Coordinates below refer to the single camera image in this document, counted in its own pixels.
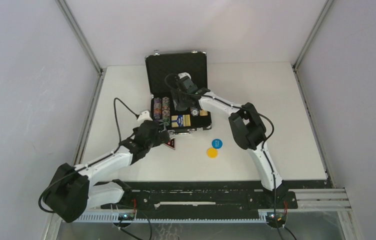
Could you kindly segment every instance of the stack of poker chips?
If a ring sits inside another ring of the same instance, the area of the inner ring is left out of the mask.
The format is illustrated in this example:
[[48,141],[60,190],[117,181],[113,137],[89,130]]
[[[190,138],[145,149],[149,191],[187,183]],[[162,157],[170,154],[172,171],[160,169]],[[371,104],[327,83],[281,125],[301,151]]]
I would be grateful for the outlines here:
[[156,123],[162,118],[162,99],[160,97],[154,98],[154,108],[152,116]]
[[161,99],[161,112],[163,124],[169,126],[171,124],[171,101],[167,96]]

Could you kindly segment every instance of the black case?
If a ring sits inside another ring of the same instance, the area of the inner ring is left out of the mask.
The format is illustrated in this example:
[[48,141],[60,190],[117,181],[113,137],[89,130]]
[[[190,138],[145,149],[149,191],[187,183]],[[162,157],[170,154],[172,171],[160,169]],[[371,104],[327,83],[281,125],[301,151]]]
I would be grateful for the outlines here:
[[154,54],[145,57],[145,66],[148,75],[149,89],[152,95],[151,112],[153,112],[154,98],[170,98],[170,116],[190,115],[191,126],[167,127],[170,134],[186,134],[194,131],[210,130],[212,117],[210,112],[207,116],[193,116],[188,108],[185,111],[176,111],[173,103],[171,90],[165,84],[168,74],[189,73],[192,81],[198,88],[207,88],[207,56],[202,51],[183,53]]

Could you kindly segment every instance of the white wall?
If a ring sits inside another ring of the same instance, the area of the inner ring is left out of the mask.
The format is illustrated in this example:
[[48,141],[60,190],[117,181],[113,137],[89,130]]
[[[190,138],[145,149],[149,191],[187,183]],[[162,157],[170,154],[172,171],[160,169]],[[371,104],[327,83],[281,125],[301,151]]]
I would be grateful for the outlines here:
[[336,1],[300,79],[339,187],[376,239],[376,1]]
[[53,0],[0,1],[0,239],[40,239],[38,197],[73,160],[96,79]]
[[103,67],[154,50],[207,52],[209,63],[291,62],[325,0],[68,0]]

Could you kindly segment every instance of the blue poker chip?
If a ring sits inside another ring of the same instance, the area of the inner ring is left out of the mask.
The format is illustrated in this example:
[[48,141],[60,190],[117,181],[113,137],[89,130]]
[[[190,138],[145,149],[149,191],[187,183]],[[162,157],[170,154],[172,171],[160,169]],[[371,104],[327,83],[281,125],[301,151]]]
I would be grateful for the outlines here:
[[215,140],[213,140],[211,142],[211,145],[213,146],[213,148],[215,149],[220,149],[223,145],[223,142],[222,140],[220,140],[219,138],[216,138]]

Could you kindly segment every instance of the robotic arm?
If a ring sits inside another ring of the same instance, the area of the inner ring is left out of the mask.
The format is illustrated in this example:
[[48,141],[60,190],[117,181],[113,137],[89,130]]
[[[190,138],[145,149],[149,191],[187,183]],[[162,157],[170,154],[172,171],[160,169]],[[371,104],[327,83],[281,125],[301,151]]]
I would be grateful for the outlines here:
[[[272,199],[274,196],[280,199],[285,195],[288,189],[276,171],[266,143],[266,127],[253,104],[236,104],[216,96],[206,88],[198,89],[186,72],[177,75],[176,87],[167,82],[167,77],[165,82],[171,88],[177,110],[197,107],[228,117],[233,139],[253,159],[264,191]],[[61,165],[49,187],[42,193],[43,201],[68,223],[76,220],[85,209],[119,202],[125,193],[123,182],[96,184],[112,172],[136,163],[151,148],[170,140],[167,131],[161,130],[152,121],[149,111],[143,111],[138,121],[141,124],[133,129],[134,138],[128,137],[122,141],[117,150],[74,167],[67,163]]]

